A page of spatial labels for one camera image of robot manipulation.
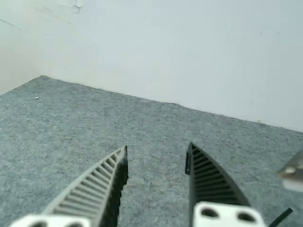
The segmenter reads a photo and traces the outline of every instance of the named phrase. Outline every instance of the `gray carpet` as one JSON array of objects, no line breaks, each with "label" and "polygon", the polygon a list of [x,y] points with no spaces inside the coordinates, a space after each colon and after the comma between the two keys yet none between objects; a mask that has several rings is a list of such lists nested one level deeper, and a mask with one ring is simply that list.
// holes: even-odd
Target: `gray carpet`
[{"label": "gray carpet", "polygon": [[291,207],[281,226],[302,225],[303,194],[283,189],[274,172],[302,147],[303,134],[42,76],[0,96],[0,226],[40,212],[126,144],[119,225],[187,227],[190,141],[226,169],[268,224]]}]

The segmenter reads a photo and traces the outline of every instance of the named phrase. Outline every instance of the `white wall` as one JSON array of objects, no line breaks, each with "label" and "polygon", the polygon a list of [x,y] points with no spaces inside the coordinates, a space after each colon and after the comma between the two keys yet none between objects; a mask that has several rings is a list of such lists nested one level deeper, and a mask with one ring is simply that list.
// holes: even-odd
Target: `white wall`
[{"label": "white wall", "polygon": [[303,1],[75,2],[0,1],[1,80],[43,74],[303,131]]}]

